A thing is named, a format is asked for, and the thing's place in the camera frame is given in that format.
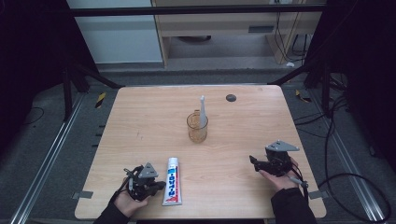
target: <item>gray floor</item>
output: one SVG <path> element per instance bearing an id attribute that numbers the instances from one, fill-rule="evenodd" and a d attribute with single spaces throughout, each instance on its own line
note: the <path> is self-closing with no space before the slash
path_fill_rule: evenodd
<path id="1" fill-rule="evenodd" d="M 254 36 L 212 36 L 207 42 L 186 43 L 177 38 L 173 40 L 169 64 L 166 68 L 150 69 L 147 64 L 133 73 L 104 72 L 103 75 L 117 83 L 127 86 L 139 85 L 184 85 L 184 84 L 264 84 L 285 76 L 292 68 L 277 64 L 271 55 L 265 38 Z M 117 90 L 88 78 L 91 89 L 88 93 L 76 93 L 74 99 L 82 97 L 81 108 L 55 163 L 51 166 L 42 190 L 37 193 L 35 205 L 30 211 L 29 223 L 83 223 L 74 216 L 77 200 L 72 199 L 79 192 L 89 172 L 100 133 L 106 124 Z M 307 103 L 296 97 L 295 90 L 304 90 L 304 75 L 298 76 L 282 86 L 290 112 L 296 123 L 311 120 L 320 110 L 314 102 Z M 106 98 L 101 108 L 95 108 L 98 95 L 105 91 Z M 309 91 L 309 97 L 316 99 L 320 87 Z M 336 99 L 341 93 L 332 91 Z M 1 162 L 0 180 L 0 223 L 8 220 L 16 212 L 26 192 L 29 190 L 41 163 L 51 148 L 51 144 L 63 125 L 64 105 L 63 88 L 55 86 L 37 95 L 34 107 L 26 118 L 26 124 L 13 139 L 10 153 Z M 317 182 L 325 178 L 324 151 L 328 130 L 326 119 L 319 119 L 307 125 L 298 125 L 305 152 L 310 161 Z M 335 112 L 336 131 L 340 134 L 343 147 L 360 174 L 376 183 L 389 202 L 396 204 L 396 175 L 388 163 L 370 156 L 368 144 L 356 124 L 347 105 Z M 346 171 L 344 159 L 331 141 L 328 148 L 329 174 Z M 353 180 L 343 177 L 331 182 L 336 197 L 359 216 L 366 217 L 361 198 L 356 193 Z M 374 192 L 383 213 L 386 206 Z M 363 223 L 345 212 L 332 198 L 324 200 L 327 216 L 319 223 Z M 229 221 L 229 223 L 247 223 Z M 392 216 L 388 223 L 396 223 Z"/>

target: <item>person's arm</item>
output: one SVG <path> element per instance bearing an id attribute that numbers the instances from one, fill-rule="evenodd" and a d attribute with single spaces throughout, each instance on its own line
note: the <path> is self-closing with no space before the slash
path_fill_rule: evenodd
<path id="1" fill-rule="evenodd" d="M 282 189 L 271 199 L 276 224 L 316 224 L 314 214 L 298 188 Z"/>
<path id="2" fill-rule="evenodd" d="M 125 216 L 114 203 L 109 203 L 99 218 L 97 218 L 93 223 L 126 224 L 128 221 L 129 217 Z"/>
<path id="3" fill-rule="evenodd" d="M 134 212 L 148 205 L 148 203 L 149 196 L 142 202 L 138 202 L 126 190 L 123 190 L 114 200 L 114 203 L 110 200 L 110 203 L 93 224 L 126 224 Z"/>
<path id="4" fill-rule="evenodd" d="M 298 166 L 293 158 L 291 158 L 291 161 L 296 167 Z M 290 177 L 296 177 L 294 172 L 290 171 L 280 177 L 270 175 L 264 170 L 260 170 L 259 173 L 270 181 L 276 192 L 271 199 L 276 224 L 317 223 L 308 202 L 300 192 L 299 185 L 290 180 Z"/>

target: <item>tube cap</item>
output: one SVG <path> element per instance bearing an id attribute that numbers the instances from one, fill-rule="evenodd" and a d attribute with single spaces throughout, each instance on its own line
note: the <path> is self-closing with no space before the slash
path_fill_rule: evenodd
<path id="1" fill-rule="evenodd" d="M 177 157 L 171 157 L 171 158 L 169 158 L 168 163 L 169 163 L 169 164 L 178 164 L 178 159 L 177 159 Z"/>

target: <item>toothpaste tube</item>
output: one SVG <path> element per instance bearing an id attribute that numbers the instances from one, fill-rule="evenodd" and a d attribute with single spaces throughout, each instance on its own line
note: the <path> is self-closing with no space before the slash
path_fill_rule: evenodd
<path id="1" fill-rule="evenodd" d="M 169 158 L 163 206 L 181 204 L 180 175 L 177 158 Z"/>

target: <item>metal bracket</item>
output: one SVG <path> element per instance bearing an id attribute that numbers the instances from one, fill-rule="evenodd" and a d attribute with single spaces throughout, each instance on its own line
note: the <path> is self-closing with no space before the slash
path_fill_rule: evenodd
<path id="1" fill-rule="evenodd" d="M 327 192 L 327 190 L 324 190 L 324 191 L 320 191 L 320 190 L 312 191 L 312 192 L 309 192 L 308 195 L 309 195 L 309 198 L 311 200 L 316 199 L 316 198 L 325 199 L 325 198 L 329 198 L 329 196 L 330 196 L 330 194 L 329 194 L 329 192 Z"/>
<path id="2" fill-rule="evenodd" d="M 298 150 L 300 150 L 298 147 L 295 147 L 291 144 L 285 143 L 280 140 L 277 140 L 273 144 L 266 146 L 265 149 L 268 149 L 271 151 L 298 151 Z"/>
<path id="3" fill-rule="evenodd" d="M 154 170 L 151 163 L 147 163 L 145 168 L 140 172 L 139 178 L 152 178 L 158 177 L 158 173 Z"/>
<path id="4" fill-rule="evenodd" d="M 92 191 L 84 191 L 82 190 L 81 192 L 74 192 L 72 195 L 72 199 L 80 199 L 80 198 L 86 198 L 86 199 L 90 199 L 93 195 Z"/>

